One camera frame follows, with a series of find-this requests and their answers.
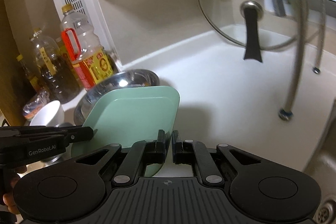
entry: sink drain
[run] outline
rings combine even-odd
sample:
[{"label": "sink drain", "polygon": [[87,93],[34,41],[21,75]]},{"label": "sink drain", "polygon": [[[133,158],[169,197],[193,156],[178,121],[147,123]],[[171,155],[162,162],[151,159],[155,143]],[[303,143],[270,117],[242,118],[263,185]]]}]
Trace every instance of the sink drain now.
[{"label": "sink drain", "polygon": [[315,214],[315,220],[318,224],[331,224],[335,219],[336,202],[329,200],[325,202]]}]

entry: metal bowl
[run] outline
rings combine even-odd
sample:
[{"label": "metal bowl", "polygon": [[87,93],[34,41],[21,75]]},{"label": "metal bowl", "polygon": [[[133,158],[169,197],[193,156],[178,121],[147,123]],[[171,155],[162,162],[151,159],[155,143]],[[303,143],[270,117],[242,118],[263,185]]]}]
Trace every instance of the metal bowl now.
[{"label": "metal bowl", "polygon": [[79,101],[73,113],[75,125],[81,126],[96,102],[106,93],[122,88],[160,85],[158,76],[145,69],[128,70],[112,75],[90,89]]}]

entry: mint green tray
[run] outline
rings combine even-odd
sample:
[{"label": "mint green tray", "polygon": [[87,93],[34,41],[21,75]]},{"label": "mint green tray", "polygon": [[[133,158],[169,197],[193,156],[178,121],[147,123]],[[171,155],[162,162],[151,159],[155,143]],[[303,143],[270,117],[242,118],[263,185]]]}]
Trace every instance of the mint green tray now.
[{"label": "mint green tray", "polygon": [[[74,143],[71,156],[79,156],[111,143],[131,147],[141,140],[156,140],[158,131],[166,132],[168,147],[180,96],[170,86],[117,89],[106,93],[95,104],[84,127],[95,135],[91,141]],[[146,176],[155,175],[162,165],[150,165]]]}]

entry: white bowl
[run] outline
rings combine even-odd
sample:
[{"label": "white bowl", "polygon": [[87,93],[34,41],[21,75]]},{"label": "white bowl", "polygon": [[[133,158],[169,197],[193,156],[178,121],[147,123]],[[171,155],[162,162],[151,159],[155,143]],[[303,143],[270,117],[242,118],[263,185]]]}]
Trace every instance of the white bowl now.
[{"label": "white bowl", "polygon": [[59,101],[52,101],[40,109],[31,120],[31,126],[54,127],[64,122],[64,110]]}]

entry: red bottle handle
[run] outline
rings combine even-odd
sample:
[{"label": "red bottle handle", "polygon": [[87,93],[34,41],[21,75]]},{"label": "red bottle handle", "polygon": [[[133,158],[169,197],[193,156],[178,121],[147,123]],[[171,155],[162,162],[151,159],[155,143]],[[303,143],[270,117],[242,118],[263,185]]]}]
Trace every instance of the red bottle handle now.
[{"label": "red bottle handle", "polygon": [[[78,53],[75,54],[74,52],[74,48],[72,47],[72,44],[71,44],[71,40],[70,40],[70,37],[68,35],[68,31],[71,31],[72,34],[73,34],[73,37],[75,38],[75,41],[76,41],[76,44],[77,44],[77,48],[78,48]],[[80,54],[82,48],[81,48],[81,45],[78,41],[78,37],[76,35],[76,32],[73,28],[67,28],[65,29],[64,31],[61,32],[61,36],[62,36],[62,39],[63,39],[63,42],[64,42],[64,45],[69,53],[69,56],[70,56],[70,59],[71,61],[75,61],[78,57],[78,55]]]}]

